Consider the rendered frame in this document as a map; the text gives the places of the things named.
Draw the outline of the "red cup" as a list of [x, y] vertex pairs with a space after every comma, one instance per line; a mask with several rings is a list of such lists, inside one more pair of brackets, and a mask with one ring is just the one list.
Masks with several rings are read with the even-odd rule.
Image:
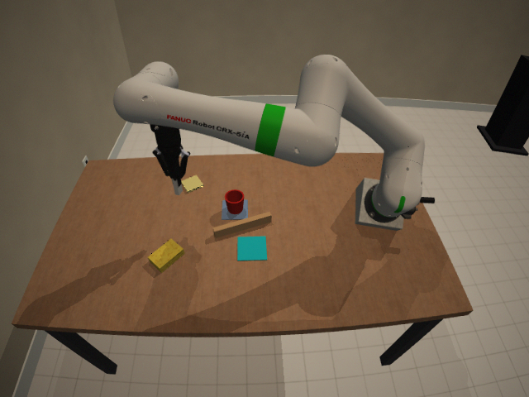
[[238, 214], [243, 210], [244, 194], [237, 189], [228, 191], [225, 194], [226, 205], [229, 213]]

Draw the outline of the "yellow flat pad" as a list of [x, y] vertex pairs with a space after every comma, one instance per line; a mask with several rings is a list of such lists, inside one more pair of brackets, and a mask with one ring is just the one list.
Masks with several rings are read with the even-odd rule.
[[188, 179], [182, 180], [181, 182], [188, 193], [204, 187], [203, 183], [196, 175]]

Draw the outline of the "yellow sponge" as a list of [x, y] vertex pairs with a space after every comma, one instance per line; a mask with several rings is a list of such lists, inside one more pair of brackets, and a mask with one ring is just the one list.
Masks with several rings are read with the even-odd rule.
[[162, 273], [184, 254], [183, 248], [174, 240], [169, 239], [163, 246], [148, 256], [148, 259]]

